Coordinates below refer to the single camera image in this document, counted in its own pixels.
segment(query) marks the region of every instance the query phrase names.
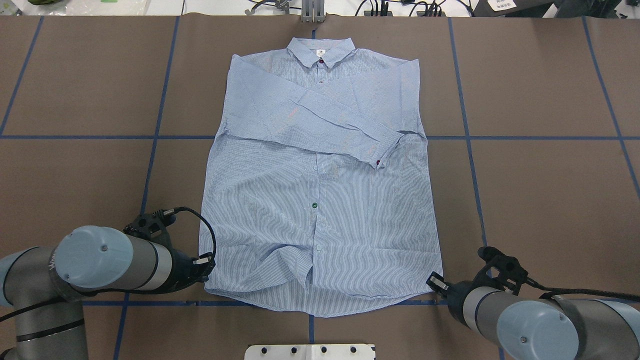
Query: folded sleeve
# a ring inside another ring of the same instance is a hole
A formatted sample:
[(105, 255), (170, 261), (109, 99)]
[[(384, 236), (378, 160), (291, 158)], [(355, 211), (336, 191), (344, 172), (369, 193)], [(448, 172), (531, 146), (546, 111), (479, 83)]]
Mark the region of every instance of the folded sleeve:
[(402, 133), (325, 95), (234, 55), (218, 133), (315, 152), (343, 154), (378, 167)]

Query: shirt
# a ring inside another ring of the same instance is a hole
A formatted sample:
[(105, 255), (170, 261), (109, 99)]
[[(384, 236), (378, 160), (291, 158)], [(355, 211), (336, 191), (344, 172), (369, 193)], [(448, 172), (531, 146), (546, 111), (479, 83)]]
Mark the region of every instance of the shirt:
[(419, 78), (417, 60), (351, 39), (234, 55), (202, 202), (218, 241), (205, 289), (323, 317), (429, 292), (442, 260)]

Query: white floor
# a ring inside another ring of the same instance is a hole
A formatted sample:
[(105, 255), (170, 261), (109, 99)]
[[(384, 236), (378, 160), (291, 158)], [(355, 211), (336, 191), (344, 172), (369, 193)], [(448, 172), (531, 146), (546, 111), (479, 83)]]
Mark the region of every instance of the white floor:
[[(302, 0), (292, 0), (291, 6), (300, 7)], [(467, 9), (458, 0), (437, 0), (444, 1), (442, 9), (449, 17), (468, 17)], [(622, 13), (630, 18), (640, 18), (638, 7), (631, 7), (622, 0), (616, 8), (618, 13)], [(207, 15), (242, 15), (244, 11), (250, 9), (254, 4), (249, 0), (119, 0), (116, 3), (103, 3), (98, 0), (63, 0), (54, 5), (33, 6), (28, 0), (13, 0), (13, 2), (27, 15), (180, 15), (182, 13), (197, 12)], [(361, 0), (325, 0), (325, 11), (336, 15), (353, 16), (360, 5)], [(471, 0), (475, 7), (478, 0)], [(407, 16), (413, 5), (403, 6), (401, 3), (389, 3), (389, 11), (394, 16)], [(370, 10), (371, 6), (367, 1), (360, 10), (359, 15), (363, 16), (364, 10)], [(291, 13), (300, 14), (300, 10), (291, 10)], [(273, 6), (260, 6), (255, 15), (280, 15), (282, 12)], [(549, 11), (546, 17), (552, 17), (553, 11)]]

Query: button-up shirt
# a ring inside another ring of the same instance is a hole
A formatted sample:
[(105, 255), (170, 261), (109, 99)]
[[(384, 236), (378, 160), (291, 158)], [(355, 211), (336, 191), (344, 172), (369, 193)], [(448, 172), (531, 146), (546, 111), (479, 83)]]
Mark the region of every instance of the button-up shirt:
[(208, 292), (326, 317), (430, 291), (442, 260), (419, 73), (351, 39), (233, 56), (202, 203)]

